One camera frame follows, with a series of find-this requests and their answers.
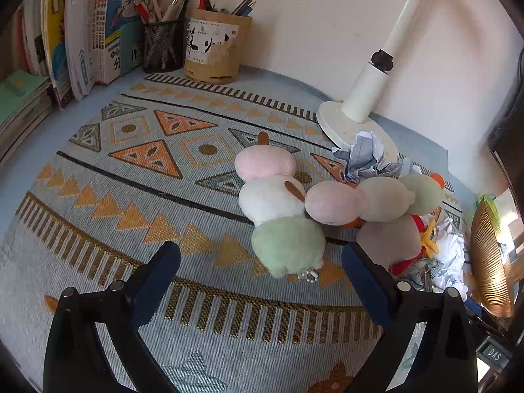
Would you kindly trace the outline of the paper ball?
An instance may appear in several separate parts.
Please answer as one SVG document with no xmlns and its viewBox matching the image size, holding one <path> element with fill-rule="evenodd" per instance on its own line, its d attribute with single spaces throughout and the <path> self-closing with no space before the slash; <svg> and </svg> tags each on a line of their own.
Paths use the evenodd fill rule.
<svg viewBox="0 0 524 393">
<path fill-rule="evenodd" d="M 451 217 L 439 222 L 435 230 L 434 242 L 439 253 L 432 259 L 430 273 L 433 289 L 442 292 L 446 288 L 455 288 L 465 302 L 468 287 L 464 283 L 464 236 L 456 229 Z"/>
</svg>

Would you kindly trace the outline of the white chicken plush toy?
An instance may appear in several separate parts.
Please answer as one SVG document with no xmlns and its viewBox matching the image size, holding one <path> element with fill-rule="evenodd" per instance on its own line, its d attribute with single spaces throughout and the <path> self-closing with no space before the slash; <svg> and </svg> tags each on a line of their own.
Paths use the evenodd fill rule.
<svg viewBox="0 0 524 393">
<path fill-rule="evenodd" d="M 419 215 L 403 215 L 393 222 L 366 222 L 356 242 L 374 264 L 395 276 L 423 258 L 434 258 L 440 249 L 433 240 L 435 220 L 426 223 Z"/>
</svg>

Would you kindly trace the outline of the three-ball dango plush faces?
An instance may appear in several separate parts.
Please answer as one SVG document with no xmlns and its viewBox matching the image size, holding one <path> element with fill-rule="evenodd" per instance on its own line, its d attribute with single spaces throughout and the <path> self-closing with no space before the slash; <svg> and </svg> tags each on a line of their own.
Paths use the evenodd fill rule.
<svg viewBox="0 0 524 393">
<path fill-rule="evenodd" d="M 423 174 L 374 177 L 351 185 L 323 181 L 305 196 L 305 209 L 321 224 L 341 226 L 356 217 L 366 222 L 393 222 L 403 215 L 427 215 L 439 207 L 444 191 Z"/>
</svg>

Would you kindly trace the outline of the three-ball dango plush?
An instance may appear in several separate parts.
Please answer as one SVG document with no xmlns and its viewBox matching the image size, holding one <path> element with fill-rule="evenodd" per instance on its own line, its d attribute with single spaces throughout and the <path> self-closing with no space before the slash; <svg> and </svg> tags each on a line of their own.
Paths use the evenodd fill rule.
<svg viewBox="0 0 524 393">
<path fill-rule="evenodd" d="M 267 133 L 234 160 L 243 181 L 238 195 L 242 213 L 253 224 L 252 249 L 276 279 L 312 276 L 324 265 L 325 235 L 307 216 L 306 189 L 295 178 L 297 163 L 286 149 L 271 145 Z"/>
</svg>

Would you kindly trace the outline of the green tissue pack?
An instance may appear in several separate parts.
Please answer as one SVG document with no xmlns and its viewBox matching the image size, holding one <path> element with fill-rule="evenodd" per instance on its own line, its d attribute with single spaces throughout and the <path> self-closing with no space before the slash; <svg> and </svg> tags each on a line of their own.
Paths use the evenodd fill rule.
<svg viewBox="0 0 524 393">
<path fill-rule="evenodd" d="M 479 207 L 479 205 L 483 203 L 489 209 L 493 220 L 499 223 L 501 217 L 496 207 L 495 198 L 496 197 L 494 194 L 478 194 L 476 199 L 476 207 Z"/>
</svg>

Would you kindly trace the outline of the small orange tangerine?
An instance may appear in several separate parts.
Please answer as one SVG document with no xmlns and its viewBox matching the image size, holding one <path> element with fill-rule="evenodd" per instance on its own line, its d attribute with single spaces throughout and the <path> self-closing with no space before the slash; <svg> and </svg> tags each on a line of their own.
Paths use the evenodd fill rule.
<svg viewBox="0 0 524 393">
<path fill-rule="evenodd" d="M 444 178 L 443 178 L 440 174 L 438 174 L 438 173 L 433 173 L 433 174 L 431 175 L 431 178 L 432 178 L 432 179 L 433 179 L 433 180 L 434 180 L 434 181 L 435 181 L 435 182 L 440 186 L 441 189 L 444 188 L 444 186 L 445 186 L 445 180 L 444 180 Z"/>
</svg>

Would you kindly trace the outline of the large orange tangerine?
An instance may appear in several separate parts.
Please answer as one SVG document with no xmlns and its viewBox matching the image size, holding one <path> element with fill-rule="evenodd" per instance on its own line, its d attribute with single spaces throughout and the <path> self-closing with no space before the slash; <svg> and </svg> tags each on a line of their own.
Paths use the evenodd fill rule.
<svg viewBox="0 0 524 393">
<path fill-rule="evenodd" d="M 353 221 L 347 223 L 347 224 L 344 224 L 344 228 L 349 228 L 349 229 L 353 229 L 353 228 L 357 228 L 357 229 L 360 229 L 362 228 L 362 225 L 365 224 L 365 221 L 363 219 L 361 219 L 360 217 L 356 217 L 355 219 L 353 219 Z"/>
</svg>

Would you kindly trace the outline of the crumpled paper near lamp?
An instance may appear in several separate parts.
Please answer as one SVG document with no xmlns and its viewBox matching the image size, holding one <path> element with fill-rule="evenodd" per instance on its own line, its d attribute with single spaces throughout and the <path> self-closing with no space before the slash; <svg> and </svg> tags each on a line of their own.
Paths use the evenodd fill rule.
<svg viewBox="0 0 524 393">
<path fill-rule="evenodd" d="M 356 141 L 348 150 L 333 146 L 334 157 L 344 163 L 341 177 L 347 183 L 358 185 L 361 181 L 374 178 L 402 178 L 409 174 L 420 174 L 409 158 L 399 156 L 393 162 L 385 159 L 384 145 L 373 132 L 360 131 Z"/>
</svg>

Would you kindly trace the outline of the patterned woven table mat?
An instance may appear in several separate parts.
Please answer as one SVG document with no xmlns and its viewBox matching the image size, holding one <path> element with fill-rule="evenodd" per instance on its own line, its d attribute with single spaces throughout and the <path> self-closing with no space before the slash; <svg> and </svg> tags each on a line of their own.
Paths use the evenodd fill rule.
<svg viewBox="0 0 524 393">
<path fill-rule="evenodd" d="M 297 163 L 305 187 L 340 180 L 322 134 L 324 96 L 299 82 L 244 71 L 231 86 L 181 74 L 132 75 L 82 103 L 71 131 L 29 190 L 1 242 L 4 392 L 44 390 L 45 352 L 66 288 L 102 292 L 127 280 L 166 241 L 181 262 L 140 338 L 181 392 L 341 392 L 382 328 L 341 264 L 351 227 L 324 228 L 316 281 L 274 279 L 251 247 L 234 158 L 266 132 Z"/>
</svg>

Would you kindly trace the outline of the white desk lamp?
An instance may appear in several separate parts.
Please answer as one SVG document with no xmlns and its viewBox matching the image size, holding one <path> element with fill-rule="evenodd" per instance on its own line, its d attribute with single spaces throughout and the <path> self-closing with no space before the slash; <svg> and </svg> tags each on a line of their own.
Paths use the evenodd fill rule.
<svg viewBox="0 0 524 393">
<path fill-rule="evenodd" d="M 323 133 L 337 147 L 349 150 L 356 143 L 358 133 L 368 133 L 372 138 L 379 139 L 384 146 L 386 161 L 397 160 L 398 150 L 393 139 L 369 115 L 383 94 L 389 79 L 388 72 L 393 69 L 394 55 L 399 49 L 411 16 L 411 2 L 407 0 L 385 44 L 362 68 L 346 99 L 321 104 L 317 121 Z"/>
</svg>

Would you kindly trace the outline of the green book stack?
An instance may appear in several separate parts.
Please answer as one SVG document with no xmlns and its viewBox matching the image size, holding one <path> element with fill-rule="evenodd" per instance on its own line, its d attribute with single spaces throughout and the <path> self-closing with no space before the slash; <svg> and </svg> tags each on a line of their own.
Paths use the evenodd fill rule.
<svg viewBox="0 0 524 393">
<path fill-rule="evenodd" d="M 21 70 L 1 82 L 1 167 L 52 112 L 50 90 L 51 81 L 47 76 Z"/>
</svg>

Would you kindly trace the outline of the black mesh pen holder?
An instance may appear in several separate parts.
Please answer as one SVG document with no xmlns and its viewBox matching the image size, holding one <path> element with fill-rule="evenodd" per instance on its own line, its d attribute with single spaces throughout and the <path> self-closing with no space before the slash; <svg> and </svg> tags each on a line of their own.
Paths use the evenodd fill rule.
<svg viewBox="0 0 524 393">
<path fill-rule="evenodd" d="M 168 73 L 184 65 L 186 21 L 165 21 L 144 26 L 143 70 Z"/>
</svg>

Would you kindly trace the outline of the brown paper pen holder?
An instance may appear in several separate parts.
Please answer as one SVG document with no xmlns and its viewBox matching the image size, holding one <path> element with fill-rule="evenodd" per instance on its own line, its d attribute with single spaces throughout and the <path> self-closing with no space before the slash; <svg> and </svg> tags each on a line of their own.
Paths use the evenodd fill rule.
<svg viewBox="0 0 524 393">
<path fill-rule="evenodd" d="M 185 74 L 205 84 L 230 84 L 239 73 L 252 18 L 192 9 L 187 25 Z"/>
</svg>

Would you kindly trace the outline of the yellow cover book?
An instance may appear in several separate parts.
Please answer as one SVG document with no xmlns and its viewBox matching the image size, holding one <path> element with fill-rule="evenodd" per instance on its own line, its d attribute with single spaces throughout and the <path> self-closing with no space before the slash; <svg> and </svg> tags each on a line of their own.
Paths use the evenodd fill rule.
<svg viewBox="0 0 524 393">
<path fill-rule="evenodd" d="M 60 110 L 73 98 L 66 57 L 65 9 L 66 0 L 41 0 L 45 61 L 52 91 Z"/>
</svg>

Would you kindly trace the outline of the black wall television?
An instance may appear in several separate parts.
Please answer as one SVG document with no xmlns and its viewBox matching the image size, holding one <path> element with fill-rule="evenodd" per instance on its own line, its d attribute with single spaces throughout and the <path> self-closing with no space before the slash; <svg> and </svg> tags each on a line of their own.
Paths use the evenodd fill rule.
<svg viewBox="0 0 524 393">
<path fill-rule="evenodd" d="M 523 139 L 523 51 L 520 51 L 513 100 L 488 140 L 489 151 L 504 172 L 520 215 L 523 215 Z"/>
</svg>

